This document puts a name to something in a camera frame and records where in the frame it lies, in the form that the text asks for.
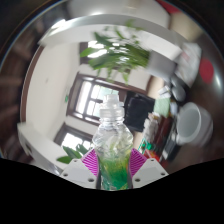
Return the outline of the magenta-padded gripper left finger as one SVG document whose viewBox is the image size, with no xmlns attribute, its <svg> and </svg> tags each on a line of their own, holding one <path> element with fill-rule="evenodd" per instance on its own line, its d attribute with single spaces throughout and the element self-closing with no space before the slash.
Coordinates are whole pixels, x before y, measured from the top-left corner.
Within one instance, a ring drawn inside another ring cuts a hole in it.
<svg viewBox="0 0 224 224">
<path fill-rule="evenodd" d="M 99 189 L 100 170 L 95 150 L 90 150 L 81 159 L 73 159 L 61 177 L 84 188 Z"/>
</svg>

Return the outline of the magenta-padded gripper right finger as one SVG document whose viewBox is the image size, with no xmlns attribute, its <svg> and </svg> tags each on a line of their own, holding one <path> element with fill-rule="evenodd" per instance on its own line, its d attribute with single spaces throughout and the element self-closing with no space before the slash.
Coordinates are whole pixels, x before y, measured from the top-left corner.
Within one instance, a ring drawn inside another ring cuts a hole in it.
<svg viewBox="0 0 224 224">
<path fill-rule="evenodd" d="M 128 164 L 128 187 L 144 187 L 166 177 L 168 173 L 155 158 L 146 158 L 138 150 L 132 149 Z"/>
</svg>

